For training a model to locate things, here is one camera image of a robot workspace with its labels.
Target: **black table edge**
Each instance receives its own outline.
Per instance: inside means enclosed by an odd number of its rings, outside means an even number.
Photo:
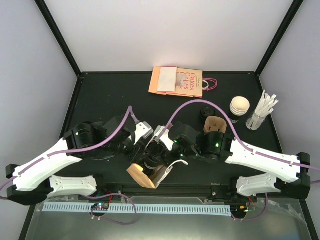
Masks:
[[[63,122],[60,138],[62,138],[64,133],[69,128],[70,121],[72,119],[73,112],[74,112],[74,109],[75,109],[75,106],[76,106],[76,103],[77,103],[78,95],[80,93],[81,86],[82,86],[82,83],[83,83],[83,79],[84,79],[83,75],[87,75],[87,74],[105,74],[105,73],[106,72],[83,72],[78,77],[78,79],[76,81],[76,84],[75,84],[75,87],[74,87],[74,91],[73,91],[73,94],[72,94],[72,98],[71,98],[67,113],[66,113],[66,116],[65,116],[65,120]],[[109,72],[109,73],[123,74],[124,72],[123,71],[116,71],[116,72]],[[151,72],[150,71],[130,71],[130,72],[125,72],[125,73],[127,73],[127,74],[128,73],[130,73],[130,74],[141,74],[141,73],[150,74]],[[206,74],[206,73],[215,73],[215,74],[231,74],[231,73],[233,73],[233,74],[254,74],[254,72],[251,72],[251,71],[233,71],[233,72],[230,72],[230,71],[204,71],[203,73],[204,74]],[[262,93],[264,89],[262,87],[260,78],[257,75],[255,76],[255,78],[256,78],[256,80],[257,80],[257,82],[259,84],[259,87],[260,87],[260,90],[261,90],[261,93]],[[277,140],[277,144],[278,144],[278,147],[280,149],[280,152],[283,153],[283,150],[282,150],[282,147],[281,147],[281,144],[280,144],[280,141],[279,141],[279,137],[278,137],[278,134],[277,134],[276,127],[275,127],[274,121],[272,119],[272,116],[269,115],[268,118],[270,118],[270,120],[271,120],[273,133],[276,135],[276,140]],[[300,200],[299,202],[300,202],[300,205],[301,205],[301,208],[302,208],[302,212],[303,212],[305,221],[307,223],[307,227],[308,227],[311,239],[312,240],[319,240],[319,237],[318,237],[318,234],[316,232],[316,228],[315,228],[314,222],[312,221],[312,217],[311,217],[311,214],[310,214],[310,211],[309,211],[309,208],[308,208],[306,200]],[[25,240],[26,239],[27,234],[28,234],[28,229],[30,227],[30,224],[31,224],[31,221],[32,221],[32,217],[33,217],[34,212],[35,212],[35,209],[36,209],[35,205],[30,206],[30,208],[28,210],[28,213],[26,215],[22,230],[21,230],[21,234],[20,234],[19,240]]]

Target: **glass jar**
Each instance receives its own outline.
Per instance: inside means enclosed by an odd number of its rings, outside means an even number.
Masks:
[[[255,111],[253,111],[247,119],[245,125],[248,129],[255,131],[260,128],[261,124],[263,124],[265,120],[266,117],[261,117],[257,115]]]

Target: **black tabletop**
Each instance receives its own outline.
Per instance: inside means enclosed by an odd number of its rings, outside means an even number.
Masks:
[[[123,115],[128,106],[132,106],[136,117],[146,121],[153,129],[165,125],[174,111],[183,103],[192,100],[191,97],[164,96],[148,92],[151,72],[104,72],[85,73],[71,113],[68,129],[82,122],[109,121],[114,116]],[[231,100],[243,96],[250,102],[248,113],[234,126],[240,138],[249,144],[270,151],[281,151],[278,137],[275,133],[272,119],[269,117],[256,131],[248,130],[246,119],[257,106],[262,94],[259,80],[248,72],[244,73],[214,73],[203,74],[206,78],[218,81],[216,89],[204,92],[202,99],[211,101],[228,112]],[[204,124],[199,118],[200,110],[205,104],[194,103],[183,110],[173,120],[192,126],[197,131],[203,131]],[[189,189],[209,188],[222,184],[228,185],[232,177],[249,177],[261,172],[245,166],[205,161],[190,160],[189,166],[177,164],[158,189],[152,193],[160,193],[163,188],[172,187]],[[109,160],[88,160],[73,164],[57,173],[58,176],[83,177],[101,174],[106,184],[119,184],[131,187],[134,192],[149,192],[142,189],[127,173],[130,166],[126,156],[116,156]]]

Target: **white wall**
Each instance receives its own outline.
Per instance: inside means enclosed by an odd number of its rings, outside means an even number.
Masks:
[[[262,85],[278,95],[273,119],[287,154],[306,152],[320,168],[320,1],[305,0],[262,73]],[[320,173],[310,171],[311,180]],[[320,184],[307,203],[320,235]]]
[[[46,0],[82,71],[255,71],[293,0]]]
[[[8,164],[27,163],[58,140],[76,75],[33,0],[0,3],[3,182]],[[19,238],[28,209],[0,200],[1,240]]]

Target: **gray floor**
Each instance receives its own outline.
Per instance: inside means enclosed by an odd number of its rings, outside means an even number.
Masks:
[[[247,218],[255,217],[263,207],[263,202],[260,202],[258,210],[249,212]],[[130,221],[133,215],[109,214],[109,217],[119,221]],[[140,214],[135,224],[122,226],[107,221],[92,220],[88,213],[36,211],[26,239],[112,238],[120,240],[311,239],[299,201],[279,198],[271,199],[269,211],[261,219],[252,222],[235,222],[231,217],[225,216]]]

